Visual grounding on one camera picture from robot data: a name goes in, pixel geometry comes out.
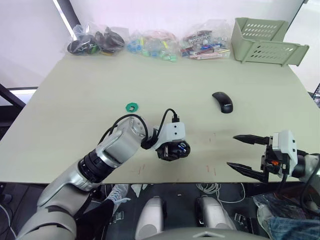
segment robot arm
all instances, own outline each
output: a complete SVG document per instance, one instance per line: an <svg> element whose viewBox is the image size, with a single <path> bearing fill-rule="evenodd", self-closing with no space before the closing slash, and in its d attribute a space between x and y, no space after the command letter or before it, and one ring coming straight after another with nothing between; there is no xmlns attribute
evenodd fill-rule
<svg viewBox="0 0 320 240"><path fill-rule="evenodd" d="M250 166L239 163L227 162L227 164L240 174L268 183L269 173L282 178L278 191L281 190L287 177L298 178L306 185L300 195L300 205L307 212L320 216L304 206L304 195L309 185L320 194L320 155L308 154L298 150L296 140L289 130L276 132L272 136L261 137L255 135L237 135L236 140L247 144L266 145L264 155L261 157L260 169L263 172L252 170Z"/></svg>
<svg viewBox="0 0 320 240"><path fill-rule="evenodd" d="M183 122L177 119L159 131L135 114L118 119L93 151L73 163L43 190L37 202L37 212L23 226L17 239L75 239L74 216L86 203L91 191L131 158L140 146L144 149L152 147L159 158L167 161L189 155L190 146L185 141Z"/></svg>

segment green washer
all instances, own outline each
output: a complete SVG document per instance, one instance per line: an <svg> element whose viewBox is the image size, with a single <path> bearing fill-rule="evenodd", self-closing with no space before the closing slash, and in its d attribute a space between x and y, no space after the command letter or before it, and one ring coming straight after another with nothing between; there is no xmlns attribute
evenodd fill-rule
<svg viewBox="0 0 320 240"><path fill-rule="evenodd" d="M136 104L135 102L131 102L125 106L125 109L128 113L134 113L138 110L138 108L138 104Z"/></svg>

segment black cable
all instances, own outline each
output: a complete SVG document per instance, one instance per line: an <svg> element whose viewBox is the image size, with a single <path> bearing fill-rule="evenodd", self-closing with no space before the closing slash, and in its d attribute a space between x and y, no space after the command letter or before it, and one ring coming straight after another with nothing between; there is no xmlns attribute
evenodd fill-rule
<svg viewBox="0 0 320 240"><path fill-rule="evenodd" d="M12 217L13 217L13 215L14 215L14 212L12 211L12 209L8 206L7 207L9 210L10 210L10 212L11 212L11 219L12 219ZM10 231L10 224L8 224L8 226L6 227L6 229L5 230L3 230L2 232L0 232L0 236L2 235L2 234L4 234L6 231Z"/></svg>
<svg viewBox="0 0 320 240"><path fill-rule="evenodd" d="M105 133L102 135L100 141L98 142L98 144L100 144L104 139L105 137L107 136L107 134L110 132L112 127L110 127L107 131L105 131Z"/></svg>
<svg viewBox="0 0 320 240"><path fill-rule="evenodd" d="M113 132L113 130L118 126L118 123L121 121L121 120L123 120L123 119L125 119L125 118L129 118L129 117L135 117L135 118L137 118L137 119L139 119L140 121L141 121L141 123L142 123L142 125L143 125L143 127L144 127L144 131L145 131L145 137L146 137L146 139L148 139L148 128L147 128L147 125L146 125L146 123L145 123L145 121L142 119L142 117L140 117L139 115L137 115L137 114L127 114L127 115L124 115L124 116L122 116L122 117L120 117L120 118L118 118L115 122L114 122L114 124L112 125L112 127L110 127L107 131L105 131L105 133L103 134L103 136L101 137L101 139L100 139L100 141L99 141L99 143L101 143L103 140L104 140L104 138L106 137L106 135L107 134L112 134L112 132Z"/></svg>
<svg viewBox="0 0 320 240"><path fill-rule="evenodd" d="M159 129L158 129L158 132L156 133L156 137L159 137L160 131L161 131L163 125L164 125L164 121L165 121L167 113L169 111L171 111L173 113L173 118L174 119L178 118L178 115L176 114L175 110L173 110L172 108L168 108L167 110L165 110L164 115L163 115L162 120L161 120L161 123L160 123L160 126L159 126Z"/></svg>
<svg viewBox="0 0 320 240"><path fill-rule="evenodd" d="M283 176L282 176L282 180L276 190L276 192L279 194L281 192L281 190L284 188L285 184L286 184L286 181L287 181L287 177L288 177L288 174L287 173L284 173Z"/></svg>
<svg viewBox="0 0 320 240"><path fill-rule="evenodd" d="M306 205L304 203L304 199L305 199L305 195L306 195L306 192L308 190L308 187L309 187L309 185L311 184L313 178L315 177L315 175L317 174L317 172L320 169L320 154L316 154L316 155L318 156L318 163L317 163L313 173L310 175L308 181L306 181L304 188L302 189L302 192L300 194L300 205L301 205L301 208L305 212L308 212L308 213L311 213L313 215L316 215L316 216L320 217L320 213L310 210L309 208L306 207Z"/></svg>
<svg viewBox="0 0 320 240"><path fill-rule="evenodd" d="M28 187L26 188L26 190L24 191L24 194L22 195L19 204L18 204L18 206L16 207L14 214L12 215L9 228L11 228L12 223L14 222L14 218L15 218L15 216L16 216L16 213L18 212L18 209L19 209L19 207L20 207L20 204L21 204L22 200L24 199L26 193L28 192L29 188L30 188L30 186L28 186ZM7 232L6 232L6 235L5 235L4 240L7 240L7 237L8 237L8 233L9 233L9 232L10 232L10 231L7 231Z"/></svg>

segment bag of blue bottle caps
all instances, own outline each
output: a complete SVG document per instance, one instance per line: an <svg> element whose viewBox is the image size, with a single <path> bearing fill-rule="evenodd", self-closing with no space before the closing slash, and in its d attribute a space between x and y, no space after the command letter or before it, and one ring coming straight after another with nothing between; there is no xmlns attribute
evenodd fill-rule
<svg viewBox="0 0 320 240"><path fill-rule="evenodd" d="M169 62L177 61L179 43L176 36L164 30L136 31L126 45L129 52Z"/></svg>

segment white wall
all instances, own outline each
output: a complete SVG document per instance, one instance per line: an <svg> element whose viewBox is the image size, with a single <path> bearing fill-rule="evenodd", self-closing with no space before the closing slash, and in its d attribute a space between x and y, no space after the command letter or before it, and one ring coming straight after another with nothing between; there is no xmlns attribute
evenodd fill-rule
<svg viewBox="0 0 320 240"><path fill-rule="evenodd" d="M0 83L37 87L70 37L52 0L0 1Z"/></svg>
<svg viewBox="0 0 320 240"><path fill-rule="evenodd" d="M191 26L209 19L237 17L291 22L302 0L71 0L81 24L146 31L165 29L182 37Z"/></svg>
<svg viewBox="0 0 320 240"><path fill-rule="evenodd" d="M284 40L310 46L300 66L290 67L306 90L313 93L320 83L320 0L302 5Z"/></svg>

